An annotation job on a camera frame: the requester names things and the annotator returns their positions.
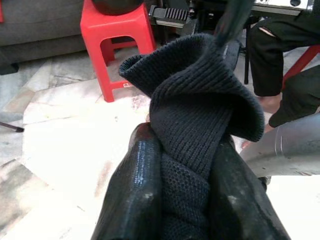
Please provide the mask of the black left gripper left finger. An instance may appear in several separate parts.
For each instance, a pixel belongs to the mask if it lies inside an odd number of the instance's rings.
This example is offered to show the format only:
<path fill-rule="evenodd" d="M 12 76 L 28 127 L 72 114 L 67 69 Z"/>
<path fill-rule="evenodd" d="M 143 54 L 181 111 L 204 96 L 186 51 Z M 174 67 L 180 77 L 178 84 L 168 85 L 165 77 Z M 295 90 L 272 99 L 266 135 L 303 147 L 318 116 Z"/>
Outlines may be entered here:
<path fill-rule="evenodd" d="M 160 239 L 161 150 L 149 123 L 134 129 L 128 151 L 109 181 L 91 239 Z"/>

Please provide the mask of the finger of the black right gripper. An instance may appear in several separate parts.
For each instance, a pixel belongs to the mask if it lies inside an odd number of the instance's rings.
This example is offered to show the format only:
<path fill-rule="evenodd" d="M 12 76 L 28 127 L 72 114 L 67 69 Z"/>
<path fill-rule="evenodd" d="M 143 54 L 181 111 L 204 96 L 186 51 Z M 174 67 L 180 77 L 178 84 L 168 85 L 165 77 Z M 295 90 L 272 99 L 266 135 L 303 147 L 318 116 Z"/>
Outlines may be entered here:
<path fill-rule="evenodd" d="M 216 45 L 223 47 L 243 29 L 252 10 L 251 0 L 228 0 L 215 28 Z"/>

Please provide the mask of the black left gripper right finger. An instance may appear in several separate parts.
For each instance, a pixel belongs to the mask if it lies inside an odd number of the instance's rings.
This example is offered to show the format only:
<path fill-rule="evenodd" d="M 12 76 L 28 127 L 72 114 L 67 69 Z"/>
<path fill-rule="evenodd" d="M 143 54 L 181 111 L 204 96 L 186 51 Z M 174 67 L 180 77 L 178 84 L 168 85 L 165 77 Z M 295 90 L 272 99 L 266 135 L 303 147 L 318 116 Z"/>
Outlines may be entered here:
<path fill-rule="evenodd" d="M 256 175 L 225 135 L 210 172 L 209 221 L 212 240 L 288 240 Z"/>

